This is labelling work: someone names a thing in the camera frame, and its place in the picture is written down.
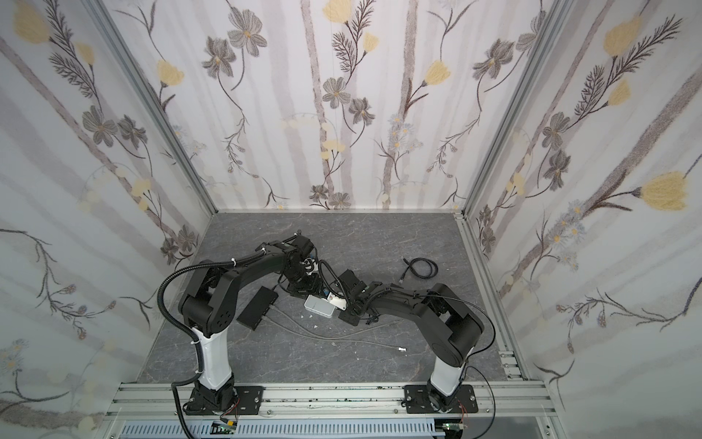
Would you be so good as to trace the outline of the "white rectangular device box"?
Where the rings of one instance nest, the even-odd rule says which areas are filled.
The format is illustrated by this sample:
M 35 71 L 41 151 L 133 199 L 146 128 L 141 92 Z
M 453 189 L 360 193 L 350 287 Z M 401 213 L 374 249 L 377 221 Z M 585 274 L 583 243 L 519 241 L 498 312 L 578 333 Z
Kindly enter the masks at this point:
M 323 318 L 332 318 L 336 307 L 323 298 L 307 296 L 305 299 L 305 309 L 310 313 Z

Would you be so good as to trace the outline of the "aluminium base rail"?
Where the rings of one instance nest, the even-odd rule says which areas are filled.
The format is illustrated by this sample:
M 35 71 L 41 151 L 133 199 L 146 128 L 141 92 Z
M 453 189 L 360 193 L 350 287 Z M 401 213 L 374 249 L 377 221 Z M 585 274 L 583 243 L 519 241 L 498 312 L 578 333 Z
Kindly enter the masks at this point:
M 435 413 L 423 382 L 246 384 L 223 414 L 192 414 L 186 423 L 243 420 L 431 419 L 443 438 L 564 438 L 557 406 L 541 380 L 527 379 L 511 351 L 500 351 L 506 378 L 490 380 L 469 362 L 464 409 Z M 99 427 L 99 438 L 186 438 L 166 384 L 123 384 Z

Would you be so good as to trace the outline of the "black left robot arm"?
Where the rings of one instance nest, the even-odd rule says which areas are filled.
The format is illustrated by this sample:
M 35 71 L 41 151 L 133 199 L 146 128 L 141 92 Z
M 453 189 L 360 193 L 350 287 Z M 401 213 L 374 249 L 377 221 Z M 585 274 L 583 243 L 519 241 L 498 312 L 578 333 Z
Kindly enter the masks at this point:
M 305 260 L 314 252 L 312 241 L 296 232 L 282 241 L 262 243 L 253 254 L 227 261 L 203 261 L 176 270 L 155 291 L 161 315 L 168 323 L 185 333 L 196 350 L 195 374 L 170 389 L 175 402 L 175 415 L 186 438 L 193 436 L 186 423 L 188 409 L 181 404 L 178 389 L 194 386 L 190 401 L 195 414 L 223 414 L 239 402 L 235 377 L 230 366 L 227 334 L 236 316 L 239 291 L 269 274 L 281 274 L 293 285 L 305 291 L 314 290 L 311 271 Z M 192 273 L 178 310 L 182 320 L 175 318 L 165 303 L 169 285 L 179 276 Z

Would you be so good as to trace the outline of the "black network switch box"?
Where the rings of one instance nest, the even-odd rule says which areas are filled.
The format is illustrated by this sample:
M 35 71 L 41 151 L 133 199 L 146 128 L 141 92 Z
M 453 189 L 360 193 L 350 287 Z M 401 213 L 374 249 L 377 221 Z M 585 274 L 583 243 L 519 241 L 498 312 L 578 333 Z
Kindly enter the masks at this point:
M 265 286 L 260 287 L 243 311 L 241 311 L 241 314 L 237 316 L 237 322 L 243 327 L 255 331 L 278 298 L 279 294 L 274 290 Z

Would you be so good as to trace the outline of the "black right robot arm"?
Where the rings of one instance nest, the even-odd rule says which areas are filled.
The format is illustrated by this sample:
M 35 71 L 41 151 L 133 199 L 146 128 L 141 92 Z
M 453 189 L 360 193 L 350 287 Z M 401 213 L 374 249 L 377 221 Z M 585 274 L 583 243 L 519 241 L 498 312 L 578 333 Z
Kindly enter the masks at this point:
M 413 323 L 435 356 L 423 391 L 429 410 L 449 413 L 465 408 L 461 394 L 469 360 L 490 349 L 497 338 L 495 324 L 482 308 L 441 283 L 426 290 L 409 290 L 396 284 L 366 284 L 347 270 L 332 286 L 346 303 L 339 318 L 351 326 L 365 323 L 378 329 L 382 316 Z

